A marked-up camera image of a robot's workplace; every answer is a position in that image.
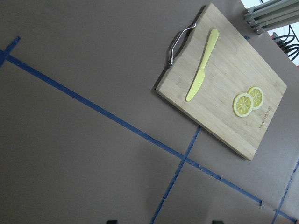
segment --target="bamboo cutting board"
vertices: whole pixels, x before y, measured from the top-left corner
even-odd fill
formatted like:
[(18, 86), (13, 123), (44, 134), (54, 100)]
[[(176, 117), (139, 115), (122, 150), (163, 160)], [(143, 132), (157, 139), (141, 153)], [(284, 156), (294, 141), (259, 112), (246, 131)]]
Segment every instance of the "bamboo cutting board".
[[(194, 98), (186, 102), (213, 28), (219, 31), (219, 38), (206, 64), (205, 79)], [(263, 90), (263, 105), (247, 117), (236, 116), (235, 96), (253, 86)], [(205, 7), (174, 65), (156, 88), (160, 95), (248, 160), (253, 159), (285, 90), (285, 83), (213, 4)]]

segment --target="yellow lemon slice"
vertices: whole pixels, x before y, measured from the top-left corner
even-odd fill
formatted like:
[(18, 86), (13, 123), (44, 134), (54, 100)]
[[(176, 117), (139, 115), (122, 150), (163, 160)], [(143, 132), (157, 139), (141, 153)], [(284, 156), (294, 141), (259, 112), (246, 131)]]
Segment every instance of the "yellow lemon slice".
[(253, 110), (257, 110), (263, 104), (263, 91), (260, 87), (254, 86), (247, 92), (253, 99)]
[(246, 117), (253, 108), (253, 99), (247, 93), (239, 94), (235, 97), (233, 102), (233, 109), (237, 116)]

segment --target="table surface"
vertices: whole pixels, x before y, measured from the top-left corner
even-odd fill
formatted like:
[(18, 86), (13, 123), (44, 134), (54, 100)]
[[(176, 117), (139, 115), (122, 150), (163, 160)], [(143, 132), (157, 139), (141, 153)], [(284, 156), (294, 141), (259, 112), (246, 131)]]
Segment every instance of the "table surface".
[[(170, 43), (210, 2), (288, 86), (253, 161), (155, 93)], [(243, 22), (241, 1), (0, 8), (0, 49), (21, 37), (0, 68), (1, 223), (299, 218), (299, 70)]]

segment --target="metal handle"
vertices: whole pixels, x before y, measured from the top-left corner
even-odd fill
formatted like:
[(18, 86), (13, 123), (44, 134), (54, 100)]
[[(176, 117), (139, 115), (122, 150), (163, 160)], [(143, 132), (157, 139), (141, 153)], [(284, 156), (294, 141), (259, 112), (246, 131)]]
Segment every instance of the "metal handle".
[(194, 23), (193, 25), (187, 27), (186, 29), (184, 29), (182, 32), (180, 32), (178, 34), (178, 37), (176, 38), (175, 42), (173, 43), (173, 46), (170, 48), (170, 63), (168, 65), (168, 67), (170, 68), (171, 66), (173, 66), (174, 62), (173, 62), (173, 49), (174, 47), (177, 45), (179, 39), (182, 37), (183, 33), (186, 32), (187, 30), (193, 29), (194, 27), (196, 27), (196, 23)]

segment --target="knife blade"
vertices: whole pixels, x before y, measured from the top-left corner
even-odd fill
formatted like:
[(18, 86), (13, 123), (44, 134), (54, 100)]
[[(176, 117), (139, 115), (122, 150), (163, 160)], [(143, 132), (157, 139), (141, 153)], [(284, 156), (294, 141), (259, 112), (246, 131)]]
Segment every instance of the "knife blade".
[(206, 44), (206, 49), (204, 52), (204, 55), (202, 57), (201, 63), (199, 65), (198, 71), (195, 74), (195, 78), (190, 86), (190, 89), (186, 95), (185, 100), (189, 102), (197, 93), (199, 88), (201, 87), (202, 82), (205, 79), (205, 67), (206, 63), (214, 49), (214, 46), (218, 40), (219, 32), (216, 29), (212, 29), (207, 44)]

